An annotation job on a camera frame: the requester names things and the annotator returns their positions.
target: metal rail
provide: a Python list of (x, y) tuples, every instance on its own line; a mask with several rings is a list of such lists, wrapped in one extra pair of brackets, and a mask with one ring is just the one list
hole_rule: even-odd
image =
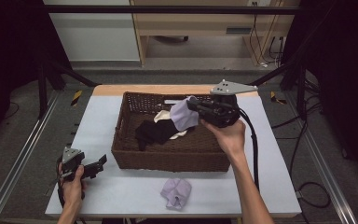
[[(296, 112), (296, 99), (291, 93), (285, 93), (286, 99), (288, 100), (289, 105), (291, 106), (293, 112), (297, 115)], [(301, 129), (301, 121), (298, 119), (297, 124)], [(344, 224), (356, 224), (356, 218), (345, 199), (344, 194), (339, 187), (339, 184), (336, 181), (333, 173), (331, 172), (327, 162), (324, 160), (324, 157), (319, 150), (318, 145), (316, 144), (312, 133), (310, 130), (306, 130), (305, 132), (305, 140), (308, 145), (308, 149), (310, 151), (310, 156), (312, 157), (313, 162), (315, 163), (316, 169), (324, 182), (324, 186), (330, 193), (331, 201), (337, 210), (337, 214), (341, 219), (341, 222)]]
[(297, 15), (321, 12), (307, 7), (203, 7), (203, 6), (29, 6), (44, 8), (49, 13), (158, 13), (158, 14), (257, 14)]
[(2, 184), (2, 187), (0, 188), (0, 214), (5, 207), (8, 197), (16, 186), (16, 183), (21, 176), (22, 170), (24, 169), (28, 159), (30, 158), (31, 153), (34, 150), (34, 147), (39, 140), (39, 137), (42, 134), (60, 95), (61, 94), (58, 91), (54, 91), (51, 95), (48, 102), (48, 110), (45, 116), (36, 122), (34, 129), (28, 136), (28, 139), (22, 147), (19, 156), (11, 167), (11, 170), (8, 173), (5, 182)]

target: white cabinet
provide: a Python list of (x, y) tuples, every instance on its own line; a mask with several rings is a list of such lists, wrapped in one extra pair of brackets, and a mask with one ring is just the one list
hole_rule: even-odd
[[(126, 0), (44, 0), (45, 5), (127, 6)], [(131, 14), (50, 13), (71, 62), (139, 62)]]

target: black cloth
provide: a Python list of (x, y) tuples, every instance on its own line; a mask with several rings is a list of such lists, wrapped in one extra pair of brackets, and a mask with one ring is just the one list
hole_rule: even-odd
[(135, 138), (138, 140), (139, 150), (144, 151), (147, 145), (157, 142), (166, 143), (173, 135), (179, 133), (171, 119), (154, 121), (144, 120), (135, 130)]

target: black cable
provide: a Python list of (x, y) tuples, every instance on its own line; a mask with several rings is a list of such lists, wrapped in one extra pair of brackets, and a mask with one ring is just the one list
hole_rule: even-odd
[(294, 139), (298, 139), (298, 137), (284, 137), (284, 138), (276, 137), (275, 139), (277, 139), (277, 140), (294, 140)]
[(300, 208), (301, 208), (301, 216), (304, 218), (305, 223), (310, 224), (310, 222), (308, 221), (307, 217), (306, 217), (305, 214), (304, 214), (304, 209), (302, 208), (301, 203), (299, 202), (299, 200), (298, 200), (298, 205), (300, 205)]
[(252, 137), (252, 143), (254, 148), (254, 182), (255, 182), (255, 186), (260, 191), (260, 187), (258, 183), (258, 144), (257, 144), (257, 136), (255, 135), (255, 128), (244, 110), (240, 109), (240, 114), (248, 123), (248, 126), (251, 129), (251, 137)]
[[(315, 97), (319, 97), (319, 95), (312, 95), (312, 96), (310, 96), (309, 98), (307, 98), (305, 102), (308, 103), (308, 101), (309, 101), (310, 99), (315, 98)], [(313, 105), (313, 106), (311, 106), (310, 108), (308, 108), (308, 109), (307, 109), (307, 114), (308, 114), (308, 115), (311, 114), (311, 113), (314, 111), (314, 109), (318, 108), (319, 105), (321, 105), (321, 103), (316, 103), (315, 105)], [(271, 126), (271, 129), (280, 128), (280, 127), (282, 127), (282, 126), (284, 126), (284, 125), (286, 125), (286, 124), (289, 124), (289, 123), (292, 123), (292, 122), (296, 121), (296, 119), (299, 119), (299, 118), (300, 118), (300, 116), (298, 115), (298, 116), (296, 116), (296, 117), (294, 117), (294, 118), (292, 118), (292, 119), (289, 119), (289, 120), (287, 120), (287, 121), (285, 121), (285, 122), (283, 122), (283, 123), (281, 123), (281, 124), (277, 124), (277, 125)]]
[(271, 48), (272, 48), (272, 45), (274, 44), (274, 42), (275, 42), (275, 36), (273, 36), (272, 37), (272, 40), (271, 40), (271, 44), (269, 45), (269, 49), (268, 49), (268, 54), (269, 54), (269, 57), (270, 58), (274, 58), (274, 57), (272, 57), (272, 55), (271, 55)]
[[(261, 56), (261, 58), (262, 58), (264, 61), (266, 61), (266, 63), (274, 63), (274, 62), (270, 62), (270, 61), (266, 60), (266, 59), (264, 58), (264, 55), (262, 54), (262, 51), (263, 51), (263, 50), (261, 49), (260, 39), (258, 38), (257, 29), (255, 28), (256, 20), (257, 20), (257, 14), (255, 14), (255, 19), (254, 19), (254, 25), (253, 25), (252, 32), (255, 31), (255, 38), (256, 38), (256, 40), (257, 40), (258, 47), (260, 48), (260, 56)], [(252, 33), (251, 33), (250, 37), (251, 37), (251, 39), (250, 39), (250, 45), (251, 45), (252, 51), (253, 51), (254, 54), (255, 54), (255, 50), (254, 50), (253, 47), (252, 47)]]
[(312, 91), (312, 92), (317, 93), (317, 94), (319, 94), (321, 92), (319, 86), (314, 84), (314, 83), (312, 83), (308, 79), (305, 79), (305, 84), (306, 84), (306, 88), (308, 87), (309, 91)]
[(317, 204), (317, 203), (311, 203), (310, 201), (306, 200), (303, 195), (301, 194), (301, 200), (304, 202), (304, 203), (307, 203), (309, 204), (310, 206), (313, 206), (313, 207), (317, 207), (317, 208), (326, 208), (328, 207), (328, 205), (330, 205), (331, 203), (331, 197), (330, 197), (330, 194), (328, 193), (327, 189), (322, 186), (321, 184), (319, 183), (316, 183), (316, 182), (305, 182), (304, 184), (302, 184), (299, 188), (298, 188), (298, 191), (301, 191), (304, 187), (306, 187), (307, 185), (315, 185), (315, 186), (318, 186), (319, 188), (321, 188), (324, 193), (327, 195), (327, 202), (326, 203), (323, 203), (323, 204)]
[(58, 184), (58, 198), (60, 199), (61, 207), (65, 205), (65, 199), (63, 198), (63, 182), (61, 182), (61, 172), (60, 172), (60, 163), (62, 162), (62, 155), (56, 161), (56, 174), (57, 174), (57, 184)]
[(280, 40), (281, 40), (281, 44), (280, 44), (280, 47), (279, 47), (279, 66), (281, 66), (281, 60), (282, 60), (282, 57), (283, 57), (283, 36), (280, 37)]
[(8, 115), (7, 117), (5, 117), (4, 119), (8, 119), (8, 118), (11, 118), (13, 115), (15, 115), (18, 111), (19, 111), (19, 109), (20, 109), (20, 106), (18, 105), (18, 104), (16, 104), (16, 103), (14, 103), (14, 102), (10, 102), (12, 105), (15, 105), (17, 108), (16, 108), (16, 110), (13, 112), (13, 113), (11, 113), (10, 115)]
[(297, 151), (298, 151), (298, 145), (300, 143), (301, 136), (304, 134), (304, 132), (307, 129), (307, 127), (308, 127), (308, 123), (307, 123), (307, 121), (304, 121), (303, 127), (301, 128), (301, 132), (298, 135), (298, 139), (296, 141), (296, 146), (295, 146), (295, 150), (294, 150), (293, 155), (292, 155), (292, 159), (290, 160), (290, 166), (289, 166), (290, 178), (292, 178), (293, 164), (295, 163), (295, 157), (296, 157), (296, 154), (297, 154)]

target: white tabletop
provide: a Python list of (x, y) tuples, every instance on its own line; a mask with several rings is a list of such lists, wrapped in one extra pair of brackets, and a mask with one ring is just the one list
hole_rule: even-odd
[[(72, 148), (84, 151), (83, 164), (96, 162), (104, 154), (104, 171), (87, 179), (82, 217), (239, 217), (241, 207), (232, 168), (227, 173), (171, 173), (148, 170), (120, 170), (111, 152), (121, 96), (93, 95), (79, 125)], [(259, 182), (261, 195), (273, 217), (293, 217), (301, 212), (286, 165), (269, 126), (258, 96), (238, 97), (238, 103), (253, 123), (259, 146)], [(253, 171), (253, 147), (250, 129), (245, 150)], [(169, 178), (187, 180), (192, 190), (185, 207), (166, 208), (160, 196)], [(58, 217), (62, 211), (57, 193), (53, 193), (46, 214)]]

